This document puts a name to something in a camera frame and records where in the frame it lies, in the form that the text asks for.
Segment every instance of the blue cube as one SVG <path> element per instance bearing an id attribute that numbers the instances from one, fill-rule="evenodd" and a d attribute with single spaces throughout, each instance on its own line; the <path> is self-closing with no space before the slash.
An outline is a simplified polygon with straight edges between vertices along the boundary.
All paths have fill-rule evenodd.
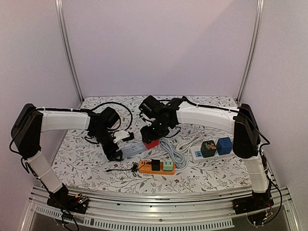
<path id="1" fill-rule="evenodd" d="M 226 155 L 232 150 L 232 141 L 229 137 L 220 138 L 216 146 L 219 155 Z"/>

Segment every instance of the white cable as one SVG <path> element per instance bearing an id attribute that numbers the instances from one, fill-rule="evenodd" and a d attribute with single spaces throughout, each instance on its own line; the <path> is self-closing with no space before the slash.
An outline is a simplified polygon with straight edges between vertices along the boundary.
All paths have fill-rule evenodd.
<path id="1" fill-rule="evenodd" d="M 189 163 L 189 154 L 190 148 L 201 141 L 202 134 L 198 132 L 192 139 L 188 141 L 181 142 L 177 145 L 176 149 L 166 140 L 161 139 L 160 145 L 162 148 L 169 153 L 172 161 L 175 163 L 175 166 L 178 170 L 183 170 L 188 166 Z M 185 161 L 184 153 L 187 152 L 187 159 Z"/>

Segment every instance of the floral tablecloth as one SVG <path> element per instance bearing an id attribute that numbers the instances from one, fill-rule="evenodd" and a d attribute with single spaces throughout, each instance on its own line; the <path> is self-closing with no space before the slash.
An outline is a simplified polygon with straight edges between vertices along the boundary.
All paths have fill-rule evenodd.
<path id="1" fill-rule="evenodd" d="M 135 139 L 119 143 L 120 147 L 130 146 L 132 142 L 141 142 L 140 128 L 145 123 L 139 118 L 138 106 L 145 96 L 113 96 L 86 98 L 81 108 L 91 109 L 103 102 L 119 102 L 125 104 L 133 113 L 133 123 L 130 131 L 134 132 Z M 159 99 L 170 99 L 170 96 L 159 96 Z M 189 97 L 193 102 L 217 106 L 236 106 L 231 97 Z M 122 118 L 121 128 L 129 123 L 129 113 L 125 108 L 109 104 L 116 109 Z M 231 137 L 222 130 L 199 125 L 180 125 L 181 131 L 171 144 L 191 139 L 197 132 L 202 132 L 204 140 L 214 140 Z M 121 162 L 109 162 L 100 145 L 91 144 L 84 140 L 87 131 L 69 130 L 53 161 L 52 169 L 60 180 L 68 186 L 126 193 L 201 193 L 233 189 L 251 185 L 247 169 L 243 161 L 234 154 L 226 158 L 214 158 L 194 164 L 189 162 L 185 170 L 176 171 L 175 175 L 140 174 L 136 177 L 130 171 L 110 171 L 111 168 L 131 168 L 133 162 L 140 160 L 160 159 L 168 160 L 169 155 L 158 146 Z"/>

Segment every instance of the lavender wall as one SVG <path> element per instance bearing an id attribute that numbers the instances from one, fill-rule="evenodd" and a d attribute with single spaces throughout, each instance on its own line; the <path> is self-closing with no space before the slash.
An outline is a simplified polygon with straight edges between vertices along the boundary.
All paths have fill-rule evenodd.
<path id="1" fill-rule="evenodd" d="M 85 96 L 236 96 L 256 0 L 66 0 Z"/>
<path id="2" fill-rule="evenodd" d="M 271 140 L 267 157 L 308 230 L 308 1 L 266 1 L 244 102 Z"/>
<path id="3" fill-rule="evenodd" d="M 10 153 L 10 131 L 25 103 L 77 107 L 54 1 L 1 1 L 0 7 L 0 230 L 15 231 L 34 179 Z M 63 132 L 43 134 L 51 161 Z"/>

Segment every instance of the robotic arm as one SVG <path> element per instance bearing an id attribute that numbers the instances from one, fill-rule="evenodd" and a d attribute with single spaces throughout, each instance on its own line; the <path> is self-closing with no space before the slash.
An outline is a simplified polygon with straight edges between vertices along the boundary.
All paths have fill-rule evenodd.
<path id="1" fill-rule="evenodd" d="M 233 201 L 235 212 L 246 213 L 273 205 L 267 163 L 260 155 L 258 126 L 249 105 L 242 104 L 239 109 L 197 105 L 186 97 L 173 98 L 164 104 L 149 96 L 139 109 L 149 119 L 154 119 L 141 129 L 142 141 L 147 144 L 166 136 L 169 128 L 179 123 L 198 124 L 234 134 L 233 151 L 243 159 L 253 190 L 251 197 Z"/>
<path id="2" fill-rule="evenodd" d="M 133 134 L 120 131 L 112 135 L 109 132 L 119 119 L 119 114 L 110 107 L 97 114 L 91 110 L 36 108 L 30 103 L 24 106 L 11 131 L 12 142 L 18 149 L 18 152 L 14 152 L 22 156 L 31 172 L 51 194 L 48 205 L 85 213 L 87 197 L 80 198 L 76 203 L 74 198 L 78 196 L 68 195 L 68 189 L 57 178 L 41 152 L 40 134 L 50 130 L 87 130 L 88 135 L 95 137 L 102 145 L 108 160 L 121 161 L 122 151 L 119 150 L 117 142 L 131 140 Z"/>

